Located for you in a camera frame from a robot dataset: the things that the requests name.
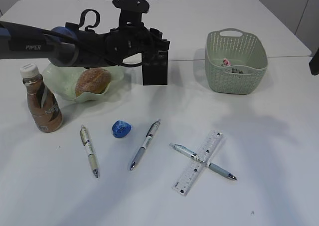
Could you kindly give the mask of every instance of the pen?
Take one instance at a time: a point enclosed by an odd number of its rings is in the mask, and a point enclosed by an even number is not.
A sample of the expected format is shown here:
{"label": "pen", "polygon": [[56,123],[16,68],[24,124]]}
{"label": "pen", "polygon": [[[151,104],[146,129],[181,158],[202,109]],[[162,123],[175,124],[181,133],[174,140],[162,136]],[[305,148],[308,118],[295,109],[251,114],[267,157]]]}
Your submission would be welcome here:
{"label": "pen", "polygon": [[148,148],[148,146],[150,145],[150,142],[155,134],[155,132],[158,130],[160,126],[160,119],[156,120],[155,123],[153,123],[148,131],[148,133],[146,134],[146,138],[144,140],[144,143],[142,144],[142,146],[139,148],[139,151],[136,153],[132,163],[131,163],[131,167],[130,170],[134,169],[134,167],[139,163],[139,161],[141,160],[141,157],[143,156],[145,150]]}
{"label": "pen", "polygon": [[204,164],[207,168],[220,174],[221,176],[223,176],[229,180],[237,180],[237,178],[234,175],[232,175],[227,170],[222,169],[218,165],[213,164],[212,162],[205,163],[202,159],[199,158],[199,156],[195,152],[191,151],[190,149],[186,148],[185,146],[178,145],[178,144],[172,144],[172,143],[170,143],[169,145],[172,146],[173,149],[175,149],[176,151],[182,153],[183,155],[186,155],[187,157],[189,157],[195,161],[198,161],[201,164]]}
{"label": "pen", "polygon": [[88,155],[91,170],[92,170],[94,176],[96,178],[98,178],[99,177],[98,165],[96,163],[96,158],[95,158],[95,155],[94,155],[93,150],[92,150],[92,145],[91,145],[91,142],[89,139],[89,133],[84,125],[81,125],[80,136],[81,136],[83,146],[85,147],[86,153]]}

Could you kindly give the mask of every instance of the ruler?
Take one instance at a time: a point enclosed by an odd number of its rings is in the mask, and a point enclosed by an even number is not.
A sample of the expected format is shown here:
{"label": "ruler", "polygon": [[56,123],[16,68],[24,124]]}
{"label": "ruler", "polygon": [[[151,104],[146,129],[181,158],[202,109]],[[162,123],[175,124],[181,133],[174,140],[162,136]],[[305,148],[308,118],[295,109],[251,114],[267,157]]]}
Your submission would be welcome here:
{"label": "ruler", "polygon": [[[209,132],[205,141],[201,144],[196,152],[199,158],[201,158],[205,162],[208,162],[209,158],[217,148],[218,144],[221,142],[222,138],[223,135],[217,131]],[[198,161],[191,160],[191,162],[185,168],[176,183],[173,185],[173,189],[181,195],[186,196],[204,167],[204,164]]]}

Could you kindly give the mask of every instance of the table surface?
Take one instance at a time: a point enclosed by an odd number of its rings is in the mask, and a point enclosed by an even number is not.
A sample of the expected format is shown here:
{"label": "table surface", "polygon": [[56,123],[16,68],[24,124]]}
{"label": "table surface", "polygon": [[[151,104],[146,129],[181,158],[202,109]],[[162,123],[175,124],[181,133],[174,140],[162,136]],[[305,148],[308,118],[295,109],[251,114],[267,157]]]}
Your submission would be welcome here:
{"label": "table surface", "polygon": [[[157,28],[171,41],[169,60],[204,59],[208,33],[237,28],[261,40],[269,57],[308,56],[310,50],[258,0],[148,0],[146,27]],[[120,10],[111,0],[21,0],[1,18],[45,29],[78,23],[87,8],[101,14],[97,33],[118,26]],[[87,24],[94,22],[88,15]],[[140,56],[129,61],[138,61]]]}
{"label": "table surface", "polygon": [[[53,133],[39,132],[28,111],[19,75],[27,61],[0,61],[0,225],[318,225],[319,81],[309,60],[270,58],[250,95],[211,91],[201,60],[170,62],[167,86],[142,86],[140,67],[124,69],[102,101],[57,97],[64,124]],[[49,63],[28,62],[40,70]],[[129,171],[157,118],[154,140]],[[119,119],[133,126],[123,139],[111,134]],[[81,124],[92,138],[98,179]],[[205,169],[183,197],[172,186],[190,159],[169,143],[196,150],[212,129],[226,137],[212,160],[238,181]]]}

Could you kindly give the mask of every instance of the bottle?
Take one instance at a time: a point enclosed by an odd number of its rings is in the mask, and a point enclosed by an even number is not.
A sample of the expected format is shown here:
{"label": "bottle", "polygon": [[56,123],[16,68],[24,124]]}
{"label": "bottle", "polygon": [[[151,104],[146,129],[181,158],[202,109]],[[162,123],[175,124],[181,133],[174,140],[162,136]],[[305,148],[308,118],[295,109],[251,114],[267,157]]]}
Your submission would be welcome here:
{"label": "bottle", "polygon": [[62,114],[55,96],[43,82],[35,64],[20,68],[26,86],[27,102],[33,119],[42,132],[53,132],[62,125]]}

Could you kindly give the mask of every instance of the green basket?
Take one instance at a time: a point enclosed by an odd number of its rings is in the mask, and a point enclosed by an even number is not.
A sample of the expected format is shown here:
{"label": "green basket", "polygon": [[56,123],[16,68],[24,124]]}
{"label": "green basket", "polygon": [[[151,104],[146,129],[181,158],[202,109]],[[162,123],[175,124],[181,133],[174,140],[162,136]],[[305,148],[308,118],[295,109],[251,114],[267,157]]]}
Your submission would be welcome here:
{"label": "green basket", "polygon": [[[223,36],[221,32],[224,31],[236,31],[242,35]],[[224,58],[231,62],[231,66],[222,66]],[[234,28],[208,34],[205,69],[213,91],[250,94],[263,78],[267,64],[265,49],[254,34]]]}

